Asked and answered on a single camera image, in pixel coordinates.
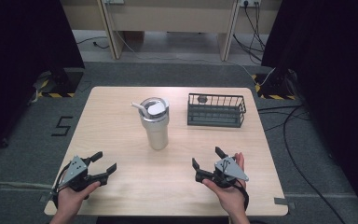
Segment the beige wooden desk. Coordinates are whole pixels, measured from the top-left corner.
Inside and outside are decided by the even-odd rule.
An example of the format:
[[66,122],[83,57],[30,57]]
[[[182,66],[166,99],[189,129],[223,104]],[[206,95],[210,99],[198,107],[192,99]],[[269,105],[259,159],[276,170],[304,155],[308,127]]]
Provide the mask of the beige wooden desk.
[[240,7],[239,0],[60,0],[74,30],[104,30],[112,58],[118,60],[125,32],[216,34],[220,59],[228,59],[234,35],[270,33],[282,0],[261,0],[259,7]]

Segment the person's left hand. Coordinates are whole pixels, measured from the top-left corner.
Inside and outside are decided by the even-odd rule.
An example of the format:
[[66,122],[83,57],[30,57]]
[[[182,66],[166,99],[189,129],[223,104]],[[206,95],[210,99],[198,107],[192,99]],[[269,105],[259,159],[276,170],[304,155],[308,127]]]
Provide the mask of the person's left hand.
[[85,189],[77,192],[70,188],[62,189],[58,197],[58,209],[56,214],[65,214],[66,216],[76,217],[83,201],[98,187],[100,182],[94,182]]

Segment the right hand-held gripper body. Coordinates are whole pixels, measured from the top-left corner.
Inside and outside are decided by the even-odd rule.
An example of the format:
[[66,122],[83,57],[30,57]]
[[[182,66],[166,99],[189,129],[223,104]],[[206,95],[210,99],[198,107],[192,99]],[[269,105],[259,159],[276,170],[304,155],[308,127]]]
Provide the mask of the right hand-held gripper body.
[[237,180],[249,180],[248,175],[240,168],[233,157],[217,161],[214,168],[213,172],[204,170],[204,175],[195,174],[195,180],[201,183],[204,179],[209,179],[223,189],[233,186]]

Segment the black curtain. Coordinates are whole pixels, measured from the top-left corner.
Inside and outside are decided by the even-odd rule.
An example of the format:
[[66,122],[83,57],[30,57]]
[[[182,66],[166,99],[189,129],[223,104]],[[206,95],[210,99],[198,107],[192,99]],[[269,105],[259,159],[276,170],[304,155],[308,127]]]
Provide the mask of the black curtain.
[[282,0],[262,63],[297,82],[358,197],[358,0]]
[[83,65],[61,0],[0,0],[0,142],[42,73]]

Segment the stand base with hazard tape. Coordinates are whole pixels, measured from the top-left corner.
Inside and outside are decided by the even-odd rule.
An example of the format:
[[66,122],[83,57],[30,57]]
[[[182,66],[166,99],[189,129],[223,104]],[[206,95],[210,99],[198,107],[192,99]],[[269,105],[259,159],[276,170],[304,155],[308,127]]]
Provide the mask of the stand base with hazard tape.
[[257,96],[263,99],[295,100],[295,91],[285,76],[274,74],[274,69],[267,73],[252,75]]
[[83,75],[82,68],[63,68],[58,72],[45,72],[38,78],[37,96],[72,98]]

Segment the steel tumbler with straw lid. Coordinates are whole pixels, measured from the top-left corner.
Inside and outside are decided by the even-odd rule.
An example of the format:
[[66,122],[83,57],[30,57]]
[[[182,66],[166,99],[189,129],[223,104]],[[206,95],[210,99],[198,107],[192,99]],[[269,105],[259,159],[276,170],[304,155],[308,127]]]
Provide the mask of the steel tumbler with straw lid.
[[149,146],[155,150],[165,148],[169,143],[169,102],[163,98],[151,97],[143,100],[140,104],[132,102],[131,106],[138,109]]

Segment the person's right hand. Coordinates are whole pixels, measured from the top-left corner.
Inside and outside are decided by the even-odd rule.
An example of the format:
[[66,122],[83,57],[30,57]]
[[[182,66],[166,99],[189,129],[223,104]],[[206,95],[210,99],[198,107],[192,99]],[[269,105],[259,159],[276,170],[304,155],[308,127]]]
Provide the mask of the person's right hand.
[[234,183],[233,187],[222,189],[218,187],[212,180],[204,179],[202,184],[214,192],[222,206],[229,214],[245,214],[249,196],[246,191],[246,183],[240,179]]

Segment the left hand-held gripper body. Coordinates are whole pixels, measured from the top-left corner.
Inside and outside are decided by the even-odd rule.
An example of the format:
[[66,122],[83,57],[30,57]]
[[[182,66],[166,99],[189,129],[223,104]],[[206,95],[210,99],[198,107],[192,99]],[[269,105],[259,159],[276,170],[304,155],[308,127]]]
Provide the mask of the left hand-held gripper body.
[[84,158],[74,156],[68,163],[66,173],[59,182],[57,189],[69,187],[74,191],[81,191],[92,184],[90,178],[92,175],[88,173],[89,166],[84,163]]

